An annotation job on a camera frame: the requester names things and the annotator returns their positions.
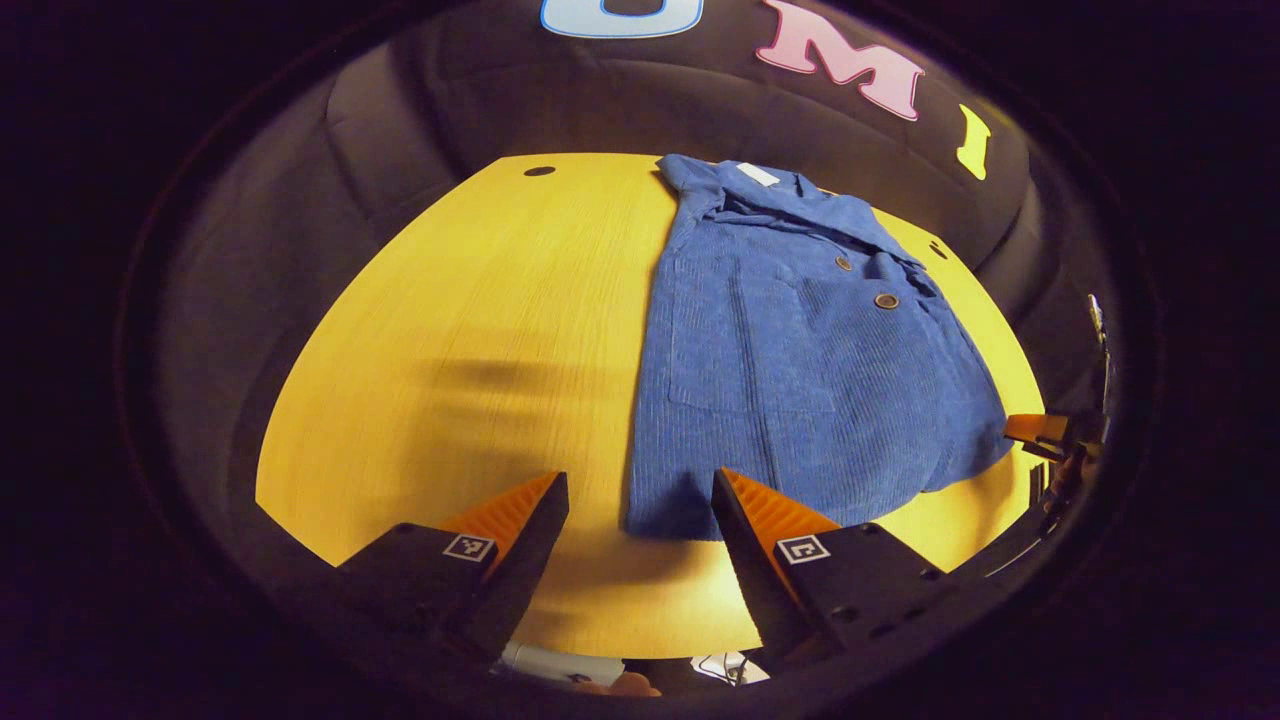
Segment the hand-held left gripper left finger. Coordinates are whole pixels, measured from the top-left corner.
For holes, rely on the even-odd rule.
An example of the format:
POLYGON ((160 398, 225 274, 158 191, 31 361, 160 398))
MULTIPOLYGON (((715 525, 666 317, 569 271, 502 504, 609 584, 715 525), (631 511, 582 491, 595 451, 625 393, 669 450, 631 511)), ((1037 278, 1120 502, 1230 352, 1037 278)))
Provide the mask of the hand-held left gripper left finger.
POLYGON ((376 626, 467 661, 497 661, 532 602, 570 514, 548 471, 443 521, 401 523, 339 565, 376 626))

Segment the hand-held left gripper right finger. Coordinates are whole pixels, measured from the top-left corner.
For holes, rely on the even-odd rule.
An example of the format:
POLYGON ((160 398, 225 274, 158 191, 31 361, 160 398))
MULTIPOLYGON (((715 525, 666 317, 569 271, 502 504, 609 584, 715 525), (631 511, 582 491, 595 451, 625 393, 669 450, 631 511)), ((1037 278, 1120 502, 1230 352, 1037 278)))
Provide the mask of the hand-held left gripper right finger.
POLYGON ((957 593, 957 583, 876 523, 841 527, 721 468, 712 509, 764 667, 801 667, 878 644, 957 593))

